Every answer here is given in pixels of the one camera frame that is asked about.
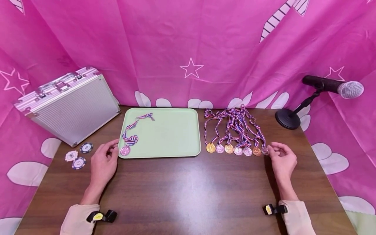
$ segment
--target sleeve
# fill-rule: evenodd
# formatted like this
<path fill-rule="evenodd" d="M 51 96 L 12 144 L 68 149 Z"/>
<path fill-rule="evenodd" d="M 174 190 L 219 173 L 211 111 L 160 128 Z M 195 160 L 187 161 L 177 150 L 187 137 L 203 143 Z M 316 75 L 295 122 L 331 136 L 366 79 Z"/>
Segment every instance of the sleeve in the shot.
<path fill-rule="evenodd" d="M 304 202 L 282 200 L 279 204 L 287 207 L 287 213 L 282 214 L 282 218 L 289 235 L 316 235 Z"/>
<path fill-rule="evenodd" d="M 93 211 L 99 211 L 99 205 L 74 205 L 69 208 L 61 225 L 60 235 L 91 235 L 95 223 L 89 223 L 86 218 Z"/>

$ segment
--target striped ribbon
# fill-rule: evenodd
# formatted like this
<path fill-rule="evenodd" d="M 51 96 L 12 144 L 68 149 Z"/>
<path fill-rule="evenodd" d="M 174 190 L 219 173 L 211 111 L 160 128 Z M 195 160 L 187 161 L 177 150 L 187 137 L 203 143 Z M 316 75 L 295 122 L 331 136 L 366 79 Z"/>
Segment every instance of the striped ribbon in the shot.
<path fill-rule="evenodd" d="M 137 143 L 138 136 L 137 135 L 132 135 L 130 137 L 127 137 L 127 131 L 132 130 L 133 128 L 135 128 L 137 126 L 138 121 L 141 120 L 141 119 L 145 119 L 145 118 L 150 118 L 151 120 L 155 121 L 154 118 L 153 118 L 153 113 L 149 113 L 149 114 L 145 114 L 145 115 L 140 116 L 140 117 L 136 117 L 135 122 L 132 123 L 131 125 L 128 125 L 125 128 L 123 135 L 121 136 L 123 138 L 123 140 L 124 140 L 125 145 L 127 145 L 127 146 L 133 146 L 133 145 L 135 145 Z"/>
<path fill-rule="evenodd" d="M 227 140 L 227 144 L 231 144 L 231 141 L 235 140 L 238 142 L 237 147 L 251 147 L 252 141 L 255 142 L 255 147 L 258 147 L 260 142 L 262 141 L 262 146 L 265 147 L 265 137 L 263 133 L 261 132 L 260 126 L 256 124 L 256 118 L 252 116 L 249 111 L 245 108 L 244 105 L 241 105 L 240 109 L 236 108 L 226 108 L 222 112 L 212 112 L 210 109 L 206 109 L 204 112 L 205 118 L 208 118 L 208 120 L 205 121 L 205 131 L 204 131 L 204 138 L 205 138 L 205 144 L 207 145 L 207 124 L 212 119 L 217 119 L 217 125 L 215 126 L 215 133 L 216 137 L 211 141 L 211 143 L 214 143 L 217 139 L 219 139 L 218 144 L 221 144 L 224 140 Z M 226 125 L 226 131 L 225 136 L 220 138 L 220 134 L 218 132 L 218 126 L 223 121 L 223 119 L 228 118 L 228 122 Z M 255 133 L 248 123 L 254 125 L 255 129 L 257 130 L 257 133 Z M 234 130 L 239 137 L 233 137 L 231 135 L 230 130 Z M 249 132 L 255 136 L 254 138 L 250 138 Z"/>

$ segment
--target brown tabletop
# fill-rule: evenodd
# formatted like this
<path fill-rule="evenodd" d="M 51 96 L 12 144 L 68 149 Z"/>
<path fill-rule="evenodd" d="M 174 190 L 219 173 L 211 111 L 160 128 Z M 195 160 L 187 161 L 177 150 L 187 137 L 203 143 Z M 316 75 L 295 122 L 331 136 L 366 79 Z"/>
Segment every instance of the brown tabletop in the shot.
<path fill-rule="evenodd" d="M 65 162 L 72 148 L 59 147 L 16 234 L 59 234 L 69 207 L 80 202 L 90 181 L 90 157 L 100 144 L 116 139 L 122 113 L 90 136 L 94 144 L 81 170 Z M 287 234 L 281 216 L 266 216 L 262 206 L 279 200 L 269 157 L 208 153 L 204 110 L 197 110 L 202 151 L 192 158 L 120 159 L 115 177 L 100 201 L 101 211 L 118 212 L 113 224 L 99 222 L 99 234 L 274 235 Z M 282 142 L 298 157 L 294 189 L 306 203 L 317 235 L 356 235 L 304 133 L 282 128 L 275 110 L 250 109 L 266 140 Z M 214 137 L 215 122 L 208 124 Z M 219 127 L 224 133 L 225 123 Z"/>

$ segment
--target plastic tray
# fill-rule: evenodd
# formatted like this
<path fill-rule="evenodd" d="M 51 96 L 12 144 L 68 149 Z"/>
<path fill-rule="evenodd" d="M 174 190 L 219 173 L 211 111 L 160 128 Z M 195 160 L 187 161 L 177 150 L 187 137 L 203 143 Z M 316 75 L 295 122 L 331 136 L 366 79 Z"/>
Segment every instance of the plastic tray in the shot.
<path fill-rule="evenodd" d="M 120 158 L 168 158 L 192 157 L 201 152 L 199 119 L 194 109 L 174 108 L 131 108 L 125 113 L 120 133 L 119 149 L 124 146 L 121 137 L 126 126 L 136 117 L 153 113 L 150 118 L 141 119 L 137 126 L 127 131 L 127 136 L 137 135 L 138 142 L 130 147 L 127 156 Z"/>

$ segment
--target round stand base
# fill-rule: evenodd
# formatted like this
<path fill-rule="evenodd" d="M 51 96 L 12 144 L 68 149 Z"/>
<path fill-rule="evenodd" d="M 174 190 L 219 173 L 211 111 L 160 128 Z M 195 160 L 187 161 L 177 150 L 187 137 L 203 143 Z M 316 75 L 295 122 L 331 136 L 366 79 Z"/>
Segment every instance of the round stand base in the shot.
<path fill-rule="evenodd" d="M 296 114 L 290 118 L 291 113 L 289 109 L 280 109 L 276 112 L 276 120 L 284 128 L 295 130 L 300 126 L 300 118 Z"/>

